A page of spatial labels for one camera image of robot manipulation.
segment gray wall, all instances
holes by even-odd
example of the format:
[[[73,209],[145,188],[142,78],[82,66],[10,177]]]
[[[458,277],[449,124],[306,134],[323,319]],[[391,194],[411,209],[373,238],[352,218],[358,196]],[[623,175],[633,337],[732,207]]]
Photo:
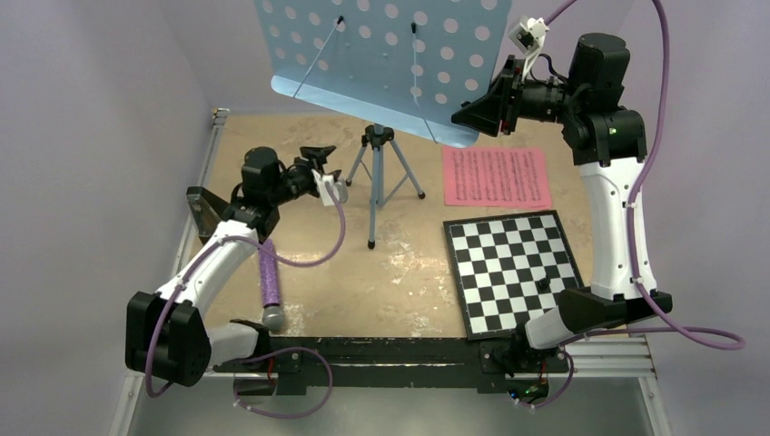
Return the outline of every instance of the gray wall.
[[[388,3],[386,0],[371,2],[372,10]],[[550,14],[561,2],[514,1],[508,21],[516,22],[521,15]],[[634,0],[579,3],[583,5],[575,5],[564,13],[562,25],[548,35],[548,52],[556,57],[557,68],[565,73],[575,42],[585,29],[617,32]],[[270,88],[270,57],[252,0],[161,0],[161,4],[180,47],[212,104],[229,107],[238,113],[320,110],[318,106],[278,95]],[[499,0],[499,4],[500,8],[510,5],[505,0]],[[516,46],[505,38],[499,65],[509,53],[520,55]]]
[[[106,434],[208,104],[156,0],[5,1],[0,59],[0,432]]]
[[[770,5],[664,3],[673,59],[663,148],[645,190],[650,258],[679,321],[742,333],[748,348],[654,336],[661,390],[677,436],[767,434]],[[636,1],[620,34],[633,56],[624,102],[652,138],[661,52],[649,0]]]

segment black square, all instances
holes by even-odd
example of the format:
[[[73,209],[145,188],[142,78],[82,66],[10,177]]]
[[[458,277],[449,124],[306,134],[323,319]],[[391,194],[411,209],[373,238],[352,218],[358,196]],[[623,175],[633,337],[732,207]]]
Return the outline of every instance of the black square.
[[[481,251],[484,252],[484,259],[498,258],[498,251],[495,249],[495,247],[484,247],[481,249]]]
[[[479,296],[483,302],[491,302],[495,299],[495,293],[488,286],[479,288]]]
[[[478,273],[486,273],[487,272],[487,263],[484,261],[474,261],[471,263],[473,265],[473,272]]]
[[[516,274],[518,274],[519,283],[532,282],[531,270],[516,270]]]
[[[567,256],[567,254],[564,252],[554,253],[554,259],[556,259],[556,263],[559,264],[569,263],[569,256]]]
[[[540,259],[539,254],[528,254],[527,262],[529,263],[529,266],[543,266],[543,260]]]
[[[531,243],[535,241],[535,235],[532,234],[531,230],[520,230],[518,231],[518,235],[521,236],[521,241],[523,243]]]
[[[526,254],[524,252],[524,245],[520,243],[512,243],[510,245],[510,255],[512,256],[523,256]]]
[[[548,241],[538,241],[538,253],[551,253],[551,244]]]
[[[564,289],[577,289],[578,288],[578,281],[574,277],[568,277],[566,279],[561,279],[562,282],[564,282]]]
[[[550,278],[559,277],[558,267],[554,265],[547,266],[546,275]]]
[[[476,224],[476,229],[479,231],[479,234],[492,233],[492,229],[489,228],[489,223],[478,223]]]
[[[529,312],[517,312],[513,314],[513,317],[516,319],[516,325],[521,325],[529,321]]]
[[[485,316],[484,319],[487,321],[487,330],[490,332],[494,332],[495,330],[500,330],[503,328],[503,324],[500,322],[499,316]]]
[[[500,268],[502,268],[503,271],[513,271],[516,269],[516,264],[513,263],[512,257],[503,257],[500,259]]]
[[[476,276],[466,275],[462,278],[462,289],[473,289],[476,287]]]
[[[458,263],[470,262],[470,252],[468,250],[455,250],[455,257]]]
[[[495,233],[492,235],[492,241],[495,242],[495,245],[505,245],[508,243],[508,237],[504,233]]]
[[[513,307],[510,305],[510,300],[498,300],[498,312],[500,313],[513,313]]]
[[[468,248],[479,248],[481,246],[481,240],[478,236],[469,236],[465,240],[468,241]]]
[[[535,309],[542,309],[543,305],[540,304],[540,297],[532,295],[531,297],[524,297],[524,303],[527,305],[528,311],[534,311]]]
[[[521,285],[518,283],[507,284],[506,288],[508,288],[508,297],[510,298],[516,298],[524,295],[524,292],[521,290]]]
[[[514,221],[514,220],[504,220],[503,221],[503,229],[506,232],[515,232],[516,230],[518,230],[518,228],[516,227],[516,221]]]
[[[556,227],[548,227],[546,229],[546,236],[549,239],[561,239],[561,235],[558,234],[558,229]]]
[[[489,281],[492,283],[492,286],[497,286],[499,284],[505,284],[505,277],[503,277],[502,272],[490,272]]]
[[[481,308],[480,302],[470,302],[468,304],[468,316],[470,318],[478,318],[484,316],[484,309]]]

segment white square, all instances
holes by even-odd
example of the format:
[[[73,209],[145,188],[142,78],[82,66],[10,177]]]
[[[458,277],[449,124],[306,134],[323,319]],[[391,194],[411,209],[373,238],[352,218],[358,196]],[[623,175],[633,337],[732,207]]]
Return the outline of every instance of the white square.
[[[468,304],[471,304],[472,302],[481,302],[481,295],[479,295],[479,290],[476,288],[470,288],[463,290],[463,293],[465,294],[465,302]]]
[[[466,236],[479,236],[479,228],[476,224],[462,224],[462,231]]]
[[[527,303],[524,302],[524,297],[511,298],[510,307],[513,308],[514,313],[522,313],[527,311]]]
[[[518,218],[516,220],[516,228],[519,230],[531,230],[532,226],[529,225],[529,218]]]
[[[540,295],[540,305],[543,306],[543,309],[554,308],[556,307],[556,299],[552,293],[544,293]]]
[[[554,257],[553,253],[541,253],[540,261],[543,262],[543,266],[556,265],[556,258]]]
[[[479,236],[479,240],[481,241],[482,247],[491,247],[495,245],[495,240],[492,238],[491,234],[482,234]]]
[[[508,245],[498,245],[495,249],[498,251],[499,259],[508,259],[511,256],[510,247]]]
[[[481,302],[481,311],[484,316],[499,315],[498,304],[496,302]]]
[[[468,254],[470,255],[471,261],[484,260],[484,250],[481,250],[480,248],[471,248],[470,250],[468,250]]]
[[[518,232],[506,232],[508,243],[521,243],[521,235]]]
[[[487,322],[484,318],[471,318],[470,319],[470,331],[473,333],[487,332]]]
[[[489,274],[486,272],[480,272],[476,274],[476,286],[479,288],[485,288],[491,286],[492,281],[489,279]]]
[[[540,217],[540,221],[546,228],[556,227],[556,220],[553,219],[553,215],[543,215]]]
[[[468,249],[468,240],[464,236],[452,238],[452,246],[455,247],[455,250],[466,250]]]
[[[505,284],[518,283],[518,274],[515,270],[504,271],[503,280],[505,281]]]
[[[564,243],[560,239],[552,239],[548,243],[551,245],[551,252],[553,253],[565,251]]]
[[[458,272],[459,272],[459,275],[462,277],[466,277],[476,273],[473,271],[473,264],[470,262],[458,263]]]
[[[535,237],[535,241],[545,241],[548,239],[546,229],[534,229],[532,231],[532,236]]]
[[[562,263],[557,268],[558,274],[564,278],[575,276],[575,273],[572,271],[572,265],[569,263]]]
[[[534,297],[538,294],[538,287],[534,282],[524,282],[521,284],[521,293],[525,297]]]
[[[539,253],[538,243],[530,242],[530,243],[522,243],[521,245],[524,247],[524,253],[526,253],[526,254],[537,254],[537,253]]]
[[[489,223],[489,229],[493,233],[503,233],[505,232],[505,229],[503,228],[503,222],[502,221],[493,221]]]
[[[513,313],[503,313],[499,316],[500,318],[500,325],[502,325],[502,328],[507,329],[513,329],[516,327],[516,317],[513,316]]]
[[[516,265],[517,270],[526,270],[529,268],[529,261],[527,256],[515,256],[513,258],[513,264]]]
[[[504,284],[499,284],[497,286],[492,286],[492,294],[495,295],[495,300],[507,300],[508,299],[508,288],[505,287]]]
[[[503,271],[503,267],[500,266],[500,259],[487,260],[487,271],[490,273],[499,273]]]

